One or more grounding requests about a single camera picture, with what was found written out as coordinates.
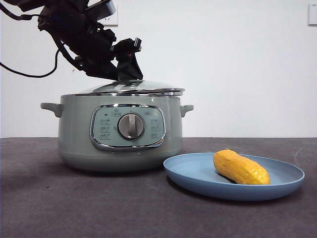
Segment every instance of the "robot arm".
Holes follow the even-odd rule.
[[[125,39],[116,45],[114,33],[97,21],[115,13],[111,0],[88,6],[89,0],[5,0],[22,11],[44,6],[38,18],[39,30],[47,31],[63,56],[88,76],[126,81],[142,79],[135,53],[141,40]],[[73,59],[64,45],[76,55]],[[117,59],[117,67],[111,63]]]

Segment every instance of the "plate rim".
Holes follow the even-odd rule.
[[[189,177],[189,176],[185,176],[185,175],[181,175],[179,173],[176,173],[170,169],[168,169],[165,165],[165,163],[167,163],[168,160],[172,159],[172,158],[175,158],[175,157],[180,157],[180,156],[184,156],[184,155],[192,155],[192,154],[215,154],[216,152],[198,152],[198,153],[185,153],[185,154],[180,154],[180,155],[174,155],[174,156],[171,156],[169,158],[167,158],[166,160],[164,160],[163,162],[163,166],[166,170],[170,171],[171,173],[174,173],[178,176],[182,176],[184,178],[187,178],[187,179],[194,179],[194,180],[197,180],[197,181],[203,181],[203,182],[207,182],[207,183],[214,183],[214,184],[219,184],[219,185],[227,185],[227,186],[242,186],[242,187],[278,187],[278,186],[285,186],[285,185],[290,185],[290,184],[295,184],[295,183],[298,183],[298,182],[301,182],[304,180],[305,178],[305,172],[295,166],[295,165],[292,165],[290,163],[287,163],[287,162],[284,162],[284,161],[281,161],[281,160],[275,160],[275,159],[271,159],[271,158],[268,158],[268,157],[263,157],[263,156],[257,156],[257,155],[246,155],[246,154],[238,154],[238,155],[241,155],[241,156],[253,156],[253,157],[258,157],[258,158],[263,158],[263,159],[267,159],[267,160],[272,160],[272,161],[277,161],[277,162],[280,162],[280,163],[284,163],[284,164],[287,164],[287,165],[290,165],[292,167],[295,167],[297,168],[301,173],[302,173],[302,176],[295,180],[295,181],[292,181],[292,182],[286,182],[286,183],[281,183],[281,184],[240,184],[240,183],[226,183],[226,182],[216,182],[216,181],[207,181],[207,180],[204,180],[204,179],[197,179],[197,178],[193,178],[193,177]]]

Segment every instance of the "pot lid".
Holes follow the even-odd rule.
[[[128,93],[128,94],[161,94],[180,96],[185,89],[173,87],[169,84],[149,82],[143,80],[129,80],[114,82],[84,93]]]

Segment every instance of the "control knob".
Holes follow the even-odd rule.
[[[144,122],[142,118],[136,114],[126,114],[120,118],[118,130],[124,138],[132,140],[143,133]]]

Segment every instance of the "plastic plate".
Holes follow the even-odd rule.
[[[236,184],[218,174],[214,153],[170,157],[163,163],[169,178],[179,186],[205,196],[235,201],[264,201],[287,196],[302,183],[305,173],[298,167],[265,157],[242,155],[256,161],[269,175],[269,185]]]

